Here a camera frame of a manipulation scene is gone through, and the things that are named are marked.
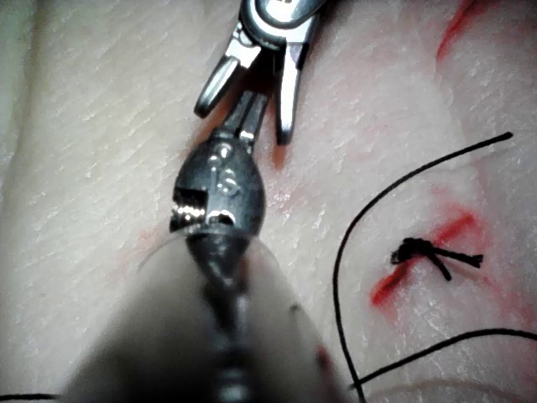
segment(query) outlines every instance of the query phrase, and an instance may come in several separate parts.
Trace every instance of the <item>red incision line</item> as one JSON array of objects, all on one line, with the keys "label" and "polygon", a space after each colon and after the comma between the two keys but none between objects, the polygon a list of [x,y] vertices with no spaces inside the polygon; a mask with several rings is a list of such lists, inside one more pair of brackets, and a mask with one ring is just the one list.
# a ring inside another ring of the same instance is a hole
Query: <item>red incision line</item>
[{"label": "red incision line", "polygon": [[[470,212],[461,210],[461,215],[444,225],[438,227],[432,233],[430,240],[436,246],[442,246],[452,239],[462,235],[466,230],[476,228],[477,220]],[[401,281],[409,274],[412,266],[423,258],[414,258],[408,262],[398,264],[391,275],[380,279],[371,291],[371,304],[382,305],[394,292]]]},{"label": "red incision line", "polygon": [[462,0],[455,15],[447,25],[446,31],[436,50],[436,63],[442,61],[447,54],[448,47],[458,35],[469,25],[473,18],[484,13],[493,0]]}]

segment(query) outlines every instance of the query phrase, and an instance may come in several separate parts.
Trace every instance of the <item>tied black suture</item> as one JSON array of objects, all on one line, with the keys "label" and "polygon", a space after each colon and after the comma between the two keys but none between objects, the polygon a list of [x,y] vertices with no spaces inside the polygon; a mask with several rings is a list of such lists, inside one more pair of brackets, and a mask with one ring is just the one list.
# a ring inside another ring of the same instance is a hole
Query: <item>tied black suture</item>
[{"label": "tied black suture", "polygon": [[404,263],[407,260],[411,260],[417,256],[425,256],[434,266],[438,268],[447,281],[451,281],[451,273],[446,268],[446,265],[440,259],[438,259],[438,256],[436,256],[437,254],[469,264],[476,269],[479,269],[479,267],[481,267],[481,263],[483,262],[482,254],[459,254],[457,252],[451,252],[450,250],[437,248],[430,241],[426,241],[421,238],[405,238],[403,239],[401,246],[399,246],[399,249],[392,253],[390,263],[399,264]]},{"label": "tied black suture", "polygon": [[[403,177],[396,180],[393,184],[388,186],[386,189],[381,191],[378,195],[376,195],[351,221],[349,224],[343,239],[340,243],[339,249],[337,250],[336,255],[336,262],[334,263],[334,271],[332,275],[332,286],[333,286],[333,300],[334,300],[334,311],[336,314],[336,325],[337,325],[337,331],[341,343],[341,349],[343,350],[343,354],[345,355],[345,360],[347,361],[347,366],[349,368],[349,371],[351,373],[352,377],[352,385],[350,386],[350,389],[356,388],[358,393],[358,399],[360,403],[367,403],[366,397],[363,393],[363,385],[367,383],[368,381],[375,379],[383,374],[386,374],[390,371],[393,371],[394,369],[398,369],[403,367],[406,364],[409,364],[417,359],[421,359],[431,353],[437,352],[442,350],[443,348],[447,348],[449,346],[452,346],[453,344],[469,340],[472,338],[481,338],[486,336],[511,336],[511,337],[517,337],[517,338],[524,338],[528,340],[533,340],[537,342],[537,334],[532,332],[526,332],[524,330],[516,330],[516,329],[507,329],[507,328],[491,328],[491,329],[480,329],[475,330],[472,332],[465,332],[463,334],[459,334],[455,337],[448,338],[442,342],[439,342],[437,344],[434,344],[428,348],[425,348],[418,353],[413,353],[410,356],[401,359],[400,361],[397,361],[395,363],[386,365],[380,369],[377,369],[376,371],[373,371],[371,374],[365,375],[364,377],[360,378],[358,376],[358,373],[356,371],[356,368],[354,366],[354,363],[352,361],[351,354],[349,352],[348,346],[347,346],[347,340],[345,339],[345,332],[343,329],[343,322],[341,319],[341,304],[339,301],[339,286],[338,286],[338,278],[339,278],[339,270],[341,265],[341,258],[343,256],[343,251],[345,247],[347,246],[347,242],[349,240],[349,237],[351,235],[352,230],[357,226],[358,222],[371,210],[380,200],[388,195],[391,191],[393,191],[395,188],[397,188],[402,183],[408,181],[409,179],[413,178],[414,176],[417,176],[418,174],[424,172],[425,170],[428,170],[430,168],[433,168],[434,166],[437,166],[443,162],[446,162],[448,160],[454,159],[458,156],[471,153],[472,151],[475,151],[477,149],[482,149],[484,147],[487,147],[488,145],[499,143],[501,141],[505,141],[508,139],[511,139],[513,137],[513,134],[510,132],[501,134],[497,137],[494,137],[489,140],[482,141],[480,143],[471,145],[470,147],[466,147],[465,149],[461,149],[455,153],[448,154],[444,157],[439,158],[438,160],[431,161],[428,164],[422,165],[420,168],[413,170],[412,172],[408,173],[407,175],[404,175]],[[469,256],[466,254],[459,254],[457,252],[451,252],[449,250],[440,249],[432,245],[429,241],[426,241],[424,239],[418,239],[418,238],[406,238],[404,239],[403,243],[399,247],[397,251],[395,251],[392,254],[391,262],[393,264],[402,263],[405,260],[411,259],[412,257],[416,255],[422,255],[426,258],[430,259],[431,256],[434,256],[438,261],[440,261],[436,255],[445,256],[447,258],[451,259],[457,259],[461,262],[464,262],[466,264],[469,264],[473,267],[479,268],[481,262],[482,262],[482,255],[474,255]],[[440,262],[440,265],[433,262],[439,270],[441,270],[442,274],[444,275],[444,278],[446,280],[451,279],[451,275],[449,271],[447,271],[446,267],[443,265],[442,262]],[[49,394],[42,394],[42,393],[36,393],[36,394],[24,394],[24,395],[0,395],[0,401],[8,401],[8,400],[57,400],[59,399],[59,395],[49,395]]]}]

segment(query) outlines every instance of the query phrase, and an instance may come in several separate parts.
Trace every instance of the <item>red marker line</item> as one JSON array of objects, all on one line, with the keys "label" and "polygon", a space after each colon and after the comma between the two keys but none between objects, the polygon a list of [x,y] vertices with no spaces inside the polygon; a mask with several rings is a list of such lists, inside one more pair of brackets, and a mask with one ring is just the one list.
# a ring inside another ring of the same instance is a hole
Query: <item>red marker line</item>
[{"label": "red marker line", "polygon": [[438,49],[436,50],[436,63],[446,57],[452,42],[460,36],[470,25],[473,19],[483,14],[496,0],[462,0],[455,15],[448,23]]}]

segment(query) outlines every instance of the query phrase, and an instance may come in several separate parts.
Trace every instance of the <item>forceps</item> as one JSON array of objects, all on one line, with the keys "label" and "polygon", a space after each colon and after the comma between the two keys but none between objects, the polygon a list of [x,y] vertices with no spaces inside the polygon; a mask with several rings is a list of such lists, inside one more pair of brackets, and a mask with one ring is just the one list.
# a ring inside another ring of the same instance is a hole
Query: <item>forceps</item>
[{"label": "forceps", "polygon": [[224,93],[250,69],[262,51],[271,52],[276,90],[276,141],[290,143],[300,73],[327,0],[242,0],[237,25],[201,90],[194,112],[206,117]]}]

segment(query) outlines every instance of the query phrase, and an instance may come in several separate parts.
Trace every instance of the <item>textured skin surface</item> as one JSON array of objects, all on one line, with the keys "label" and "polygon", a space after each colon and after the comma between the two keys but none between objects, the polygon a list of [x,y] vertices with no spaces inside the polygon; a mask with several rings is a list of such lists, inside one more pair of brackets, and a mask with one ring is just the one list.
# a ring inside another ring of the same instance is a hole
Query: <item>textured skin surface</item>
[{"label": "textured skin surface", "polygon": [[[306,64],[293,143],[274,149],[274,109],[260,134],[260,238],[340,363],[330,281],[348,222],[414,167],[518,134],[402,186],[352,235],[341,303],[361,374],[466,330],[537,331],[537,10],[530,0],[479,4],[437,62],[459,2],[339,2]],[[0,6],[0,42],[16,55],[0,66],[0,393],[59,391],[164,239],[181,161],[224,110],[206,121],[191,111],[237,5]],[[458,265],[448,284],[420,261],[372,306],[400,241],[439,237],[461,214],[474,224],[445,246],[483,253],[482,269]],[[376,379],[366,393],[373,402],[534,401],[535,368],[533,344],[477,340]]]}]

